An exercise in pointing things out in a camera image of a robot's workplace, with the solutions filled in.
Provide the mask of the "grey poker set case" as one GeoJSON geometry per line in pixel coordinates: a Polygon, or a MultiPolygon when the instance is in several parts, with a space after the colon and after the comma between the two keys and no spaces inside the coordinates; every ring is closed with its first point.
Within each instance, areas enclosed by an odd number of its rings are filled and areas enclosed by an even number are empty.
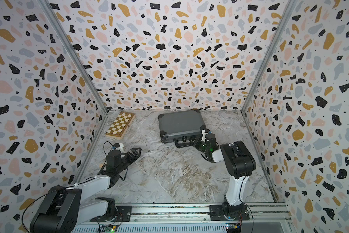
{"type": "Polygon", "coordinates": [[[160,114],[158,122],[161,142],[173,142],[177,148],[190,147],[190,138],[202,136],[202,130],[206,129],[199,110],[160,114]]]}

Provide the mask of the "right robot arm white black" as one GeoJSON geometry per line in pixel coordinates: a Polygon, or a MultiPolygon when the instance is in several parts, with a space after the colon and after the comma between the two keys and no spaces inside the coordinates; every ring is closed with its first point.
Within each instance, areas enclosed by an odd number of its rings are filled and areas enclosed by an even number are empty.
{"type": "Polygon", "coordinates": [[[221,206],[211,207],[213,219],[243,219],[247,205],[243,201],[246,182],[256,170],[256,162],[242,141],[218,145],[215,135],[204,132],[202,136],[189,139],[201,156],[210,163],[224,162],[229,174],[229,185],[221,206]]]}

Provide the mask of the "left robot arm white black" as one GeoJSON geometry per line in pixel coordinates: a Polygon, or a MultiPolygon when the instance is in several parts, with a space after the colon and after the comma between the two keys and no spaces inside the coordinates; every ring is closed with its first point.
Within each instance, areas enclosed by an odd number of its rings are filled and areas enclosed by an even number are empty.
{"type": "Polygon", "coordinates": [[[123,222],[129,222],[131,206],[117,207],[113,198],[99,197],[86,203],[99,192],[112,188],[128,167],[141,157],[141,148],[123,151],[120,144],[113,145],[106,153],[105,162],[99,172],[83,182],[70,186],[54,186],[40,197],[42,200],[29,227],[28,233],[70,233],[84,222],[96,222],[97,232],[115,232],[123,222]]]}

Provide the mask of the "wooden chess board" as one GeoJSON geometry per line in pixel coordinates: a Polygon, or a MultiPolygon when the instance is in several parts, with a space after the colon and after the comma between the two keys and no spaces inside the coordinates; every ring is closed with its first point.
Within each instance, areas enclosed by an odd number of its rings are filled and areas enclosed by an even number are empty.
{"type": "Polygon", "coordinates": [[[122,139],[135,118],[134,113],[120,112],[113,123],[109,126],[106,136],[122,139]]]}

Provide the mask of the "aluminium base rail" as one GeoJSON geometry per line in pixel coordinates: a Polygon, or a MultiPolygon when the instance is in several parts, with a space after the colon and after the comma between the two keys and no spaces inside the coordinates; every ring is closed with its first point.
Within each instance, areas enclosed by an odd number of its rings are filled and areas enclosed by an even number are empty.
{"type": "Polygon", "coordinates": [[[294,233],[285,204],[247,203],[227,217],[219,203],[116,204],[111,216],[80,219],[67,233],[294,233]]]}

